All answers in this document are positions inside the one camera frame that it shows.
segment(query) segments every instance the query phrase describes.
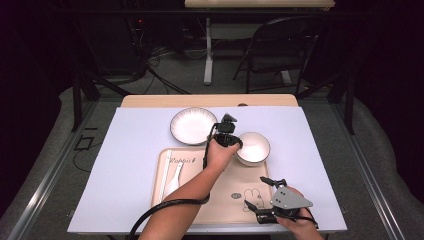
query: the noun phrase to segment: white tabletop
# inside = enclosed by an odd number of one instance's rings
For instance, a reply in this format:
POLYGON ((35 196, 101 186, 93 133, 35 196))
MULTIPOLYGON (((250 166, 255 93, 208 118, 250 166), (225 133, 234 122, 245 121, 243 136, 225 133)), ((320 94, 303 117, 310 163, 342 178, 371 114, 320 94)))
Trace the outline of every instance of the white tabletop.
MULTIPOLYGON (((182 109, 117 109, 68 232, 128 234, 138 218, 151 207, 159 153, 168 147, 185 146, 169 131, 171 119, 182 109)), ((289 185, 301 190, 313 202, 311 210, 320 231, 347 230, 302 108, 249 106, 207 109, 218 120, 225 113, 235 117, 238 122, 235 123, 234 135, 258 132, 269 140, 271 153, 267 164, 270 177, 286 179, 289 185)), ((188 233, 264 234, 284 231, 287 230, 278 224, 210 224, 193 225, 188 233)))
POLYGON ((330 8, 333 0, 185 0, 188 8, 316 7, 330 8))

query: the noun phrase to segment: person's hand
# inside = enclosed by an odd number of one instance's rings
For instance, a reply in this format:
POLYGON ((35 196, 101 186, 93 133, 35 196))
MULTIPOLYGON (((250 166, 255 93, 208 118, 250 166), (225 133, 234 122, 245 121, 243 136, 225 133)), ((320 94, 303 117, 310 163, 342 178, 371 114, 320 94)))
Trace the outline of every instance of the person's hand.
POLYGON ((215 139, 212 139, 209 143, 209 150, 207 161, 207 168, 214 169, 216 171, 222 172, 230 163, 234 153, 239 150, 240 144, 236 143, 232 146, 223 147, 216 142, 215 139))
MULTIPOLYGON (((299 194, 303 197, 303 194, 300 193, 297 189, 292 187, 287 187, 293 192, 299 194)), ((311 214, 306 210, 306 208, 301 208, 299 211, 299 216, 302 217, 308 217, 312 218, 311 214)), ((316 239, 323 239, 322 236, 318 233, 317 229, 315 228, 315 224, 308 220, 302 220, 298 219, 295 222, 293 222, 290 219, 287 218, 281 218, 277 217, 277 222, 293 232, 294 236, 297 240, 316 240, 316 239)))

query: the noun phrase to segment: desk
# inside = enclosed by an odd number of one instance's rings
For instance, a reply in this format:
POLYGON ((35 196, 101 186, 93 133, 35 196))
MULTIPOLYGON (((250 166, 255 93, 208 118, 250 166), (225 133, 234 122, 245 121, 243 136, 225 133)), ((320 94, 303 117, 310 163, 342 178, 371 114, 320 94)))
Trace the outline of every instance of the desk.
MULTIPOLYGON (((186 0, 187 8, 322 8, 333 7, 333 0, 186 0)), ((216 29, 210 18, 206 19, 206 66, 204 84, 212 84, 212 39, 243 39, 250 38, 260 24, 229 25, 217 24, 216 29)))
MULTIPOLYGON (((212 111, 218 119, 226 112, 237 118, 236 136, 252 130, 269 136, 269 176, 285 178, 290 185, 302 190, 314 203, 312 212, 321 231, 347 229, 306 117, 294 96, 130 95, 115 113, 68 232, 128 234, 136 220, 150 208, 160 151, 185 146, 169 131, 172 117, 184 108, 201 106, 212 111), (237 107, 240 103, 249 106, 237 107), (262 122, 249 119, 261 119, 262 122)), ((192 225, 188 234, 286 231, 278 224, 199 224, 192 225)))

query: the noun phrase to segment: white bowl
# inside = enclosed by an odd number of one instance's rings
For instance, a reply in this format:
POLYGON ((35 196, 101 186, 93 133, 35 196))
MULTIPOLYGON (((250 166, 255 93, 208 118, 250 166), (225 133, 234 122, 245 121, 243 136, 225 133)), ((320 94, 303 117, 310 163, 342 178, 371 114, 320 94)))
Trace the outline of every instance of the white bowl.
POLYGON ((237 159, 246 166, 254 167, 262 164, 269 155, 271 147, 268 140, 259 133, 247 132, 239 137, 243 148, 236 153, 237 159))

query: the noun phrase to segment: tray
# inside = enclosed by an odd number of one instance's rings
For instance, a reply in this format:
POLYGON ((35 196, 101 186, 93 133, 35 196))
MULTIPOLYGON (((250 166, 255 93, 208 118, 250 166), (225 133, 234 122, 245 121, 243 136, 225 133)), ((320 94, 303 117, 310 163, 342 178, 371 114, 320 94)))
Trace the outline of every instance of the tray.
MULTIPOLYGON (((162 201, 161 192, 172 179, 179 162, 180 186, 202 171, 204 147, 166 148, 159 154, 152 194, 152 206, 162 201)), ((259 177, 268 177, 266 162, 257 167, 241 164, 235 157, 215 183, 210 200, 202 205, 193 224, 257 223, 256 215, 244 203, 270 208, 272 189, 259 177)))

